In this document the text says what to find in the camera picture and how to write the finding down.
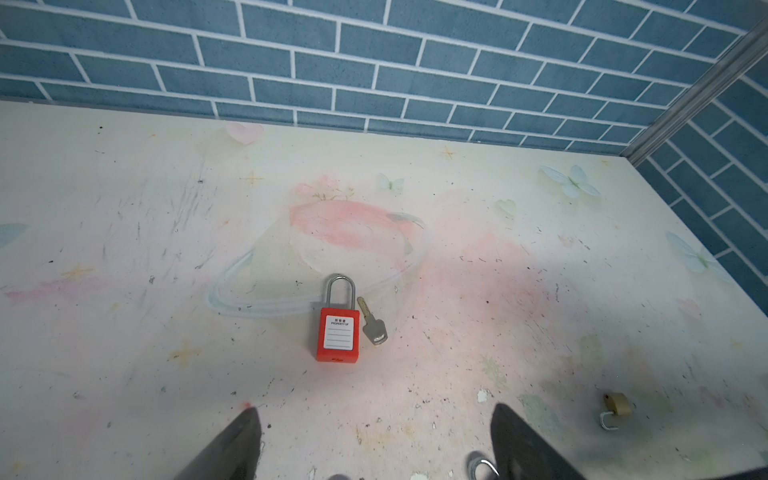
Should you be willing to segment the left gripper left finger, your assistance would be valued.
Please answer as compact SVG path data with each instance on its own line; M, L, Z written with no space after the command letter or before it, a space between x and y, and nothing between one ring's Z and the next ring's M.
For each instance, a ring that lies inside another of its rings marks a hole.
M258 411L242 411L176 476L183 479L253 480L262 450Z

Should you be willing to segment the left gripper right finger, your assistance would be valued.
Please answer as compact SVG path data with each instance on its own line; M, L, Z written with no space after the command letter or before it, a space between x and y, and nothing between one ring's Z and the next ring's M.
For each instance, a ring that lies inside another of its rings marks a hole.
M506 404L494 406L490 435L499 479L584 479Z

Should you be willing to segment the black padlock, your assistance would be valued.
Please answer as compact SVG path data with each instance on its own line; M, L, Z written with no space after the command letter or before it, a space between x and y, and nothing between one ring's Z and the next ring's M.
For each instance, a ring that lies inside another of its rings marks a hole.
M499 472L494 462L483 452L472 451L466 460L466 472L469 480L499 480Z

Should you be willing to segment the small brass padlock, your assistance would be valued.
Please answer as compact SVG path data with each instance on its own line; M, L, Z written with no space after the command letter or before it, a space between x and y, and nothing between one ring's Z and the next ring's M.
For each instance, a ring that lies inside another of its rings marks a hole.
M601 412L598 419L600 427L605 431L615 431L617 426L607 424L609 417L626 417L632 414L632 406L629 399L623 393L605 393L603 401L606 410Z

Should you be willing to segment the red padlock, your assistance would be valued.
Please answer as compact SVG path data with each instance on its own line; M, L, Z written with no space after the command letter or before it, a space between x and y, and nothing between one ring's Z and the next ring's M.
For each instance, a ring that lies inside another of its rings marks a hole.
M344 281L349 287L349 306L338 308L331 305L332 289L337 281ZM357 310L356 285L346 275L332 274L326 285L325 306L320 311L320 323L316 349L316 360L327 363L354 364L359 359L360 319Z

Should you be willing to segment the silver loose key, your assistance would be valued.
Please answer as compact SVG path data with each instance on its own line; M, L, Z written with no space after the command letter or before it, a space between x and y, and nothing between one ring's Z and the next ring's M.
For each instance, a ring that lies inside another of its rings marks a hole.
M383 344L388 339L385 322L372 314L363 297L358 297L357 303L365 320L363 333L373 345Z

